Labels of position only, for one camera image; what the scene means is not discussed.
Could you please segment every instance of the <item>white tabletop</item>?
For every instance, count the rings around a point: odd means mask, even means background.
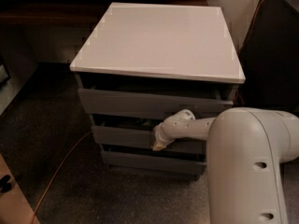
[[[219,7],[112,3],[72,71],[241,84]]]

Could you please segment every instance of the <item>screw hole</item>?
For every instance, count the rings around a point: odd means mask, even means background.
[[[274,215],[272,213],[262,213],[259,216],[259,219],[261,221],[272,220],[273,218],[274,218]]]
[[[255,162],[253,167],[255,169],[265,169],[267,167],[267,163],[265,163],[263,161]]]

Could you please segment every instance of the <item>white robotic arm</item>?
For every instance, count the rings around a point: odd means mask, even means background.
[[[195,119],[182,110],[155,127],[160,150],[176,138],[206,142],[211,224],[288,224],[279,164],[299,156],[299,119],[287,112],[229,109]]]

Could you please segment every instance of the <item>drawer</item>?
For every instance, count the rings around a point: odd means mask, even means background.
[[[78,94],[86,113],[146,119],[165,119],[184,108],[200,118],[213,117],[233,104],[216,99],[125,91],[79,89]]]
[[[93,126],[94,140],[98,144],[112,146],[136,147],[147,149],[151,153],[151,147],[155,142],[153,131],[133,130],[105,126]],[[180,152],[190,154],[205,154],[206,142],[194,139],[178,139],[160,152]]]
[[[102,152],[104,164],[186,175],[201,175],[206,165],[200,161],[185,161],[119,152]]]

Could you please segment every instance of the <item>dark floor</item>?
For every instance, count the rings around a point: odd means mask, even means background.
[[[91,129],[68,66],[40,65],[0,117],[0,153],[33,208],[68,150]],[[299,161],[283,166],[290,224],[299,223]],[[41,223],[209,223],[206,173],[197,181],[105,169],[89,136],[57,175]]]

